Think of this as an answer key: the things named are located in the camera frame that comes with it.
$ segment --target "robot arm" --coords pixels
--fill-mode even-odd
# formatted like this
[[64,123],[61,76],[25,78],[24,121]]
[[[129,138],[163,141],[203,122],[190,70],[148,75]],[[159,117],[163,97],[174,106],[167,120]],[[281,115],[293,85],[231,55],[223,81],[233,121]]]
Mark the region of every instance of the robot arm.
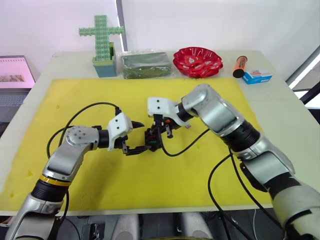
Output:
[[320,194],[297,180],[287,156],[208,84],[198,85],[178,104],[151,97],[148,114],[154,123],[146,132],[146,143],[154,151],[161,147],[153,135],[156,130],[171,137],[171,129],[188,126],[189,119],[199,117],[241,160],[240,168],[252,186],[270,194],[289,239],[320,239]]
[[126,155],[139,154],[148,148],[126,145],[127,134],[144,125],[131,121],[123,112],[117,114],[106,130],[100,127],[71,127],[65,141],[52,154],[34,189],[25,198],[5,239],[55,239],[60,226],[55,216],[63,205],[64,196],[75,178],[85,153],[97,148],[122,149]]

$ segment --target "blue and white box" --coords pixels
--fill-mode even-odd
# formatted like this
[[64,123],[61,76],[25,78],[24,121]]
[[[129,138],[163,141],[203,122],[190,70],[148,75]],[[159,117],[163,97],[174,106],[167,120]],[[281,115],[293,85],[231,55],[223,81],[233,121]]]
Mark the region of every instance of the blue and white box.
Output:
[[265,83],[271,79],[272,75],[266,70],[246,71],[242,79],[247,84]]

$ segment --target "orange marker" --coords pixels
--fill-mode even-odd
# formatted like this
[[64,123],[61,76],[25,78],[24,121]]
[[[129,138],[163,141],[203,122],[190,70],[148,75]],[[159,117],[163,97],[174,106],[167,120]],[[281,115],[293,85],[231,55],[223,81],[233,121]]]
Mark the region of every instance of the orange marker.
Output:
[[237,79],[242,78],[245,75],[245,69],[248,58],[246,56],[240,56],[236,60],[236,64],[233,70],[233,76]]

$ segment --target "red plastic dish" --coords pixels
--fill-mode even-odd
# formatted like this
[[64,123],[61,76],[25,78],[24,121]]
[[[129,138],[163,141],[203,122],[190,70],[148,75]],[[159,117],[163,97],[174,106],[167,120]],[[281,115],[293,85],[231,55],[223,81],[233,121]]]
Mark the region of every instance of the red plastic dish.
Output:
[[183,74],[194,79],[216,75],[224,65],[215,52],[202,47],[186,47],[173,55],[173,64]]

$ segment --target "table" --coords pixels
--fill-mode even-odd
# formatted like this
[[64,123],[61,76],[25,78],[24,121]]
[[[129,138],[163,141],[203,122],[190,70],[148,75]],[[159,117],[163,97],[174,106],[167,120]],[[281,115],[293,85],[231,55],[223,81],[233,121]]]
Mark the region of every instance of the table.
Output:
[[[280,148],[292,161],[296,177],[320,192],[320,126],[302,102],[279,76],[271,63],[259,51],[216,51],[223,59],[224,67],[218,77],[232,77],[233,67],[238,56],[248,57],[247,68],[250,70],[266,69],[273,77],[267,83],[247,85],[238,79],[251,109],[255,113],[265,135]],[[41,74],[36,84],[24,99],[11,123],[0,138],[0,191],[3,188],[11,163],[23,139],[39,104],[41,103],[52,79],[98,78],[92,65],[93,52],[59,52],[52,56],[47,69]],[[173,71],[171,78],[181,77]],[[238,205],[225,207],[226,210],[256,208],[255,205]],[[163,213],[186,211],[215,211],[212,207],[180,207],[157,209],[125,209],[85,212],[86,215],[124,214],[124,213]],[[1,211],[0,215],[15,215],[14,211]],[[68,215],[83,215],[73,211]]]

